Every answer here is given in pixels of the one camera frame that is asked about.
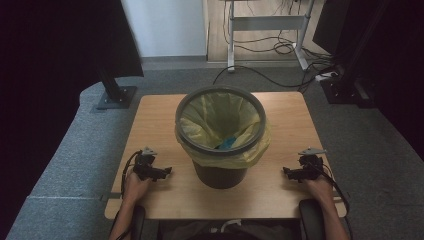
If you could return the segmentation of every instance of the gray carpet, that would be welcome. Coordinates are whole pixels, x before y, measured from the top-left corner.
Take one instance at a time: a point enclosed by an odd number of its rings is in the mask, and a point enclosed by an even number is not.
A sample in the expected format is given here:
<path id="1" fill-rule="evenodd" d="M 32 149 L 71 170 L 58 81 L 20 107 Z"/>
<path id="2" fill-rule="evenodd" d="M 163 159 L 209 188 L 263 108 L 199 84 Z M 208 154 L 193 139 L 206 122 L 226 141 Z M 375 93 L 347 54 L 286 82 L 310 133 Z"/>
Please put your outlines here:
<path id="1" fill-rule="evenodd" d="M 299 68 L 260 68 L 283 84 L 299 83 Z M 106 239 L 107 194 L 140 99 L 149 94 L 188 93 L 210 85 L 220 69 L 150 70 L 144 78 L 118 80 L 138 87 L 127 110 L 92 111 L 104 91 L 81 93 L 80 108 L 55 156 L 25 201 L 8 239 Z M 294 91 L 246 69 L 224 73 L 218 84 L 252 92 Z M 424 239 L 424 162 L 377 109 L 329 105 L 318 83 L 304 94 L 328 160 L 348 195 L 355 239 Z M 147 221 L 144 239 L 157 222 Z"/>

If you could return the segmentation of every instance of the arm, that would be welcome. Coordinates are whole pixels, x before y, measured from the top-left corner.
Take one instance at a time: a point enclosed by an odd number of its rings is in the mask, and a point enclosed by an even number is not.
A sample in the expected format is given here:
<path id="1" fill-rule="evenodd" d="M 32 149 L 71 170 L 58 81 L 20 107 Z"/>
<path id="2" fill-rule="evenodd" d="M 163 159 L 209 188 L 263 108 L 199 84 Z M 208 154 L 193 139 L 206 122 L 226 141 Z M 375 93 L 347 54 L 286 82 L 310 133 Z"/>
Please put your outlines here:
<path id="1" fill-rule="evenodd" d="M 150 179 L 141 181 L 137 174 L 130 172 L 125 180 L 125 193 L 122 200 L 119 214 L 117 216 L 115 225 L 112 228 L 109 239 L 115 240 L 122 233 L 127 231 L 131 225 L 134 207 L 137 202 L 146 194 Z M 131 239 L 131 234 L 128 233 L 123 239 Z"/>
<path id="2" fill-rule="evenodd" d="M 302 182 L 321 206 L 327 240 L 349 239 L 334 204 L 333 186 L 323 176 L 316 180 L 302 180 Z"/>

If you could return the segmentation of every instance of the black trash can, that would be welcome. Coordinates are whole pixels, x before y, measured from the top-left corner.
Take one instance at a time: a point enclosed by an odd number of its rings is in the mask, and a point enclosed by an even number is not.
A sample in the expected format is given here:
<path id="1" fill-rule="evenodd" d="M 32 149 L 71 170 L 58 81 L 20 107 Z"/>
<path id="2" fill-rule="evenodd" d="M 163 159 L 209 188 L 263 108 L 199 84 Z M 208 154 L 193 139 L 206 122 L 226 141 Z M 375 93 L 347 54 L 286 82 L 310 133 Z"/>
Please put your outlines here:
<path id="1" fill-rule="evenodd" d="M 175 123 L 177 140 L 199 179 L 216 189 L 239 184 L 270 141 L 262 104 L 251 93 L 229 86 L 188 94 L 177 108 Z M 223 147 L 228 139 L 235 142 Z"/>

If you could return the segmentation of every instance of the trash bag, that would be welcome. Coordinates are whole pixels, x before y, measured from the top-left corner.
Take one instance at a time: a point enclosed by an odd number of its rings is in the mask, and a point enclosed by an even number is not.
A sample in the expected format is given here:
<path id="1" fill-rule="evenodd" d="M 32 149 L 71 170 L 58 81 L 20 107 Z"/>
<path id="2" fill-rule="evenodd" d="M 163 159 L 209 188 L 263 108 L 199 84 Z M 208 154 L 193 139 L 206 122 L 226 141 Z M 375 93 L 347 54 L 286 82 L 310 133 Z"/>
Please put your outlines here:
<path id="1" fill-rule="evenodd" d="M 176 114 L 176 137 L 202 167 L 255 165 L 271 141 L 270 124 L 249 92 L 214 86 L 187 95 Z"/>

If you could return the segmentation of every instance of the left hand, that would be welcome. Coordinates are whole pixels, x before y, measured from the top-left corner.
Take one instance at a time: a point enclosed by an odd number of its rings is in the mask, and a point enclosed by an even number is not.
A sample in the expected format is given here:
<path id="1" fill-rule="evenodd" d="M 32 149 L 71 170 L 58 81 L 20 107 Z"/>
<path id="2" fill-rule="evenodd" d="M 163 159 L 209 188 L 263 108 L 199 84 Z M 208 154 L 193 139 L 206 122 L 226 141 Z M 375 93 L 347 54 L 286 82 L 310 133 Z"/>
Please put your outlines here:
<path id="1" fill-rule="evenodd" d="M 147 193 L 152 179 L 148 178 L 144 181 L 135 174 L 132 169 L 128 171 L 125 180 L 125 193 L 123 201 L 128 203 L 136 203 Z"/>

